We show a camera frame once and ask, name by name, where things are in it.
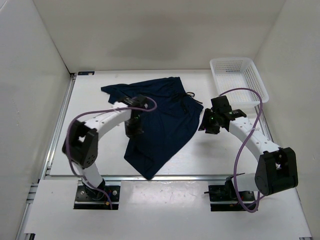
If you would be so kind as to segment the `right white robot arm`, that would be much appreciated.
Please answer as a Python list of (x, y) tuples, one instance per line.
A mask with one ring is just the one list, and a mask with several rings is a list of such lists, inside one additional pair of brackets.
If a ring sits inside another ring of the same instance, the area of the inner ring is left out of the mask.
[(257, 130), (240, 109), (233, 110), (226, 96), (211, 99), (211, 108), (204, 111), (199, 130), (217, 135), (221, 128), (237, 137), (257, 161), (254, 173), (229, 177), (224, 193), (230, 200), (244, 191), (273, 195), (298, 186), (296, 153), (282, 148)]

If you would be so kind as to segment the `navy blue shorts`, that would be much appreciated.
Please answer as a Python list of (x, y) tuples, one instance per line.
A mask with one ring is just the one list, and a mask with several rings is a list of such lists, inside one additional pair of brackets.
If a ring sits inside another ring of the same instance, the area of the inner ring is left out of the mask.
[(147, 80), (132, 84), (102, 86), (109, 103), (123, 97), (143, 95), (153, 99), (157, 108), (142, 112), (142, 134), (131, 138), (124, 159), (145, 179), (151, 180), (198, 130), (203, 105), (186, 92), (179, 77)]

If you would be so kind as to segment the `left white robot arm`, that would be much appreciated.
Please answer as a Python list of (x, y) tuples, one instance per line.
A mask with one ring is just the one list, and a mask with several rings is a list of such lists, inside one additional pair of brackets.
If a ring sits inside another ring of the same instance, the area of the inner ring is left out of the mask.
[(125, 96), (106, 110), (84, 112), (70, 122), (62, 152), (68, 159), (72, 173), (81, 178), (87, 194), (93, 200), (109, 197), (105, 191), (105, 180), (95, 164), (99, 141), (121, 123), (124, 123), (128, 138), (141, 135), (141, 114), (156, 108), (157, 103), (150, 97)]

